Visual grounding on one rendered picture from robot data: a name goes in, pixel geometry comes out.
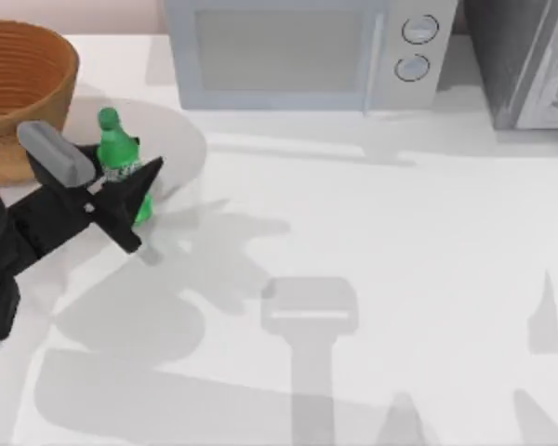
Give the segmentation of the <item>green bottle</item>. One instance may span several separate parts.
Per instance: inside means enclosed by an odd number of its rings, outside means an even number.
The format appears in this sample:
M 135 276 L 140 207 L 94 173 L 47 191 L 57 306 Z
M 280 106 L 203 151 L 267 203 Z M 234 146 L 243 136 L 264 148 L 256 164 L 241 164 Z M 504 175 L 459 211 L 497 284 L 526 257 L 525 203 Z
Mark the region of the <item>green bottle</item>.
M 118 111 L 105 107 L 98 112 L 100 144 L 97 156 L 108 181 L 121 182 L 142 167 L 140 145 L 122 126 Z

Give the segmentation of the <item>brown woven basket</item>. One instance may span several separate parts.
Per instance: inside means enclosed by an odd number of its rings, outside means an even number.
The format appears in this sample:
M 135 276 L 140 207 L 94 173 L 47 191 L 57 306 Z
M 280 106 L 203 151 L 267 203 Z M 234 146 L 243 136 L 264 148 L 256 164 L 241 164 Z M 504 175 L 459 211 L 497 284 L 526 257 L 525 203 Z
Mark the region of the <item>brown woven basket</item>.
M 0 20 L 0 186 L 33 181 L 17 126 L 43 120 L 63 130 L 79 65 L 76 49 L 59 33 Z

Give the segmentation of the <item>pale blue microwave door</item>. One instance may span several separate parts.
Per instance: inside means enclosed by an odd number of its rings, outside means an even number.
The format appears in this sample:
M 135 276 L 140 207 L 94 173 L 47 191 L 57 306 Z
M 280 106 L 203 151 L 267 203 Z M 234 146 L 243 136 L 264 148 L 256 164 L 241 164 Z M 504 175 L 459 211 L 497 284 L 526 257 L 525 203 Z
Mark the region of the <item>pale blue microwave door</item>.
M 378 0 L 164 0 L 186 110 L 364 106 Z

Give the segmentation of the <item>pale microwave oven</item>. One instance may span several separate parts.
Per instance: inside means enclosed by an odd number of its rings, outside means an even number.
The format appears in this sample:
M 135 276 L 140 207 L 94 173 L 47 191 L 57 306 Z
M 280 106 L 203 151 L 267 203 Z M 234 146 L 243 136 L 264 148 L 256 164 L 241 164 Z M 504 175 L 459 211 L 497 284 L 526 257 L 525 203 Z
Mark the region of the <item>pale microwave oven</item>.
M 458 0 L 163 0 L 188 110 L 431 106 Z

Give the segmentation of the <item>round microwave knob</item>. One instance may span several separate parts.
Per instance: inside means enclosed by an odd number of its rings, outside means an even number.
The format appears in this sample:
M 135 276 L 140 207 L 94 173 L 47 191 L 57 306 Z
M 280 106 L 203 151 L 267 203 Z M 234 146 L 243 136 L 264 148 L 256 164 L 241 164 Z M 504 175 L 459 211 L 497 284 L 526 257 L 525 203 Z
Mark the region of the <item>round microwave knob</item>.
M 402 36 L 410 45 L 424 45 L 439 33 L 439 29 L 437 18 L 425 14 L 406 20 L 402 27 Z
M 405 83 L 413 83 L 423 79 L 431 69 L 429 59 L 421 54 L 413 54 L 400 58 L 394 66 L 394 74 Z

